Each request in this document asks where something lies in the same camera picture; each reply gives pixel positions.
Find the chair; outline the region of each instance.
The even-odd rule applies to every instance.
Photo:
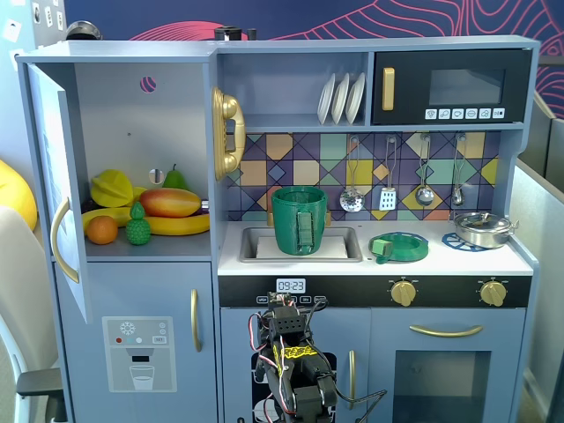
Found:
[[[14,423],[44,422],[45,401],[35,397],[63,397],[60,370],[52,368],[57,350],[45,253],[19,214],[3,206],[0,206],[0,338],[9,356],[12,382],[17,382],[19,392],[12,391]],[[0,395],[6,391],[0,389]],[[61,404],[62,399],[54,421],[66,420]]]

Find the open cabinet door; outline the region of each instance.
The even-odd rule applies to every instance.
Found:
[[[78,308],[90,322],[85,239],[77,169],[72,149],[69,108],[64,89],[35,65],[29,65],[36,148],[41,156],[51,255],[63,271]]]

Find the ice dispenser sticker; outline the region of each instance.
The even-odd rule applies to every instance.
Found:
[[[172,317],[102,317],[110,392],[176,392]]]

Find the patterned wall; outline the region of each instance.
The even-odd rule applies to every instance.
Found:
[[[206,40],[220,25],[255,27],[261,40],[436,37],[516,33],[564,56],[563,0],[66,0],[110,40]],[[564,68],[538,71],[537,90],[564,118]]]
[[[415,201],[420,183],[419,156],[427,161],[427,147],[421,149],[419,133],[356,134],[359,143],[347,151],[347,134],[248,134],[241,168],[231,173],[228,188],[229,218],[231,220],[266,220],[271,209],[272,193],[288,185],[314,185],[329,196],[329,209],[334,220],[446,220],[451,210],[450,195],[455,177],[456,134],[431,134],[428,154],[427,184],[434,191],[433,203],[422,207]],[[390,146],[389,166],[397,165],[392,173],[392,185],[397,190],[397,209],[379,211],[380,193],[387,186],[389,170],[385,166],[386,139],[396,137],[396,150]],[[467,134],[466,148],[458,146],[457,165],[465,161],[461,183],[465,196],[460,207],[466,211],[487,210],[492,207],[500,132]],[[356,187],[366,196],[365,208],[357,213],[345,213],[339,205],[339,195],[351,184],[347,157],[359,164]]]

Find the green cup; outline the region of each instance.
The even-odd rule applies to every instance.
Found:
[[[280,251],[292,256],[315,253],[325,230],[327,194],[314,187],[286,187],[272,194],[274,233]]]

